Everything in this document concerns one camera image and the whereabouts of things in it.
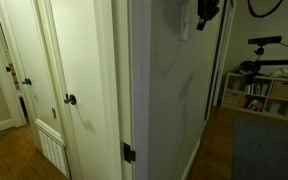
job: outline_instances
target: wooden floor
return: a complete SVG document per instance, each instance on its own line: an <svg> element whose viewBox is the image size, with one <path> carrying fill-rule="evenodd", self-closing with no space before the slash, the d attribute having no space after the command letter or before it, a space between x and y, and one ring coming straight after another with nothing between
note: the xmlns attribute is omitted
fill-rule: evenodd
<svg viewBox="0 0 288 180"><path fill-rule="evenodd" d="M66 179L36 148L29 125L0 132L0 179Z"/></svg>
<svg viewBox="0 0 288 180"><path fill-rule="evenodd" d="M200 148L187 180L229 180L232 172L232 131L233 119L243 114L274 123L288 121L244 113L227 108L213 109L201 138Z"/></svg>

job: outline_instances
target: white radiator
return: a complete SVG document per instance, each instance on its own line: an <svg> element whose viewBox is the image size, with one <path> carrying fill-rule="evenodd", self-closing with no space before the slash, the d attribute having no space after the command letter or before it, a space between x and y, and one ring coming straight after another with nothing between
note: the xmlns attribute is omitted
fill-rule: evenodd
<svg viewBox="0 0 288 180"><path fill-rule="evenodd" d="M35 124L44 156L69 178L67 157L61 136L39 119L35 121Z"/></svg>

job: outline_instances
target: hallway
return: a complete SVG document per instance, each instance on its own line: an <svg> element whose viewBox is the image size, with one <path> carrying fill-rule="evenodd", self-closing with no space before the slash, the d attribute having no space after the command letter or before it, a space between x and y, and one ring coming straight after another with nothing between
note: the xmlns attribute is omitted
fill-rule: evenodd
<svg viewBox="0 0 288 180"><path fill-rule="evenodd" d="M37 150L30 125L0 132L0 179L66 179Z"/></svg>

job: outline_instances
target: bookshelf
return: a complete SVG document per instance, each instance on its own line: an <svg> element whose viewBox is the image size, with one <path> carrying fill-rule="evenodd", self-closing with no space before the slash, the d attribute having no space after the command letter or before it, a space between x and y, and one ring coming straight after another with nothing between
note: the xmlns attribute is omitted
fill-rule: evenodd
<svg viewBox="0 0 288 180"><path fill-rule="evenodd" d="M246 84L244 76L228 73L222 106L288 120L288 79L256 76Z"/></svg>

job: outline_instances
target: gray rug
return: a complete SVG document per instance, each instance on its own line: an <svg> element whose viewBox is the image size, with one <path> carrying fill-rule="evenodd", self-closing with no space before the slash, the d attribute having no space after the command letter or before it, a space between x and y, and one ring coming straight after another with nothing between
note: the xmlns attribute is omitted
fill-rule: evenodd
<svg viewBox="0 0 288 180"><path fill-rule="evenodd" d="M288 180L288 125L236 117L233 180Z"/></svg>

